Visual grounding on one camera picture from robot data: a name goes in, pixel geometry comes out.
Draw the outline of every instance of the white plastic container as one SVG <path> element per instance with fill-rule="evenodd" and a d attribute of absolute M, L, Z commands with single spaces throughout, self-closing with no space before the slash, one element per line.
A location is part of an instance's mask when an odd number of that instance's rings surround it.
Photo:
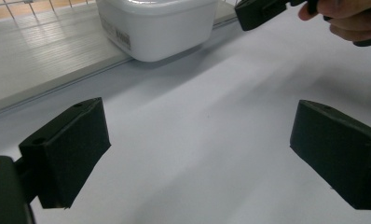
<path fill-rule="evenodd" d="M 155 62 L 206 41 L 219 0 L 97 0 L 107 36 L 133 58 Z"/>

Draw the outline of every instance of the white table surface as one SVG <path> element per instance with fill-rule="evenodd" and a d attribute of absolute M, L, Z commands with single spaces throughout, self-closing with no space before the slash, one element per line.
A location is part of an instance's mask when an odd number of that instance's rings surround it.
<path fill-rule="evenodd" d="M 111 148 L 71 209 L 37 223 L 371 224 L 289 148 L 298 100 L 371 126 L 371 48 L 291 8 L 248 33 L 132 61 L 0 114 L 0 155 L 77 102 L 101 96 Z"/>

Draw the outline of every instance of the black rubber pad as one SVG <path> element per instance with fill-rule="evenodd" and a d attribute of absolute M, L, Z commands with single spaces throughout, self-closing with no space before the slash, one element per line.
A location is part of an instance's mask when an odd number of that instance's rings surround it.
<path fill-rule="evenodd" d="M 371 128 L 334 108 L 300 101 L 291 148 L 356 209 L 371 209 Z"/>

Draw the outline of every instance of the screw hole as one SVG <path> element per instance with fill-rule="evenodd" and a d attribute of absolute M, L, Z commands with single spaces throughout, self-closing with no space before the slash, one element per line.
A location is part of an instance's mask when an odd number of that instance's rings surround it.
<path fill-rule="evenodd" d="M 40 145 L 42 143 L 44 143 L 46 141 L 46 138 L 37 138 L 35 139 L 32 143 L 35 144 L 35 145 Z"/>

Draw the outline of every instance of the label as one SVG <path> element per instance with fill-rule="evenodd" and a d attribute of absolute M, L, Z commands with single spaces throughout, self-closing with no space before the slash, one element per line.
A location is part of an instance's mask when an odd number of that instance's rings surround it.
<path fill-rule="evenodd" d="M 101 23 L 104 30 L 109 35 L 110 39 L 116 42 L 118 45 L 123 46 L 127 48 L 128 50 L 131 50 L 131 38 L 130 36 L 118 30 L 116 26 L 112 25 L 110 22 L 107 21 L 103 16 L 101 16 Z"/>

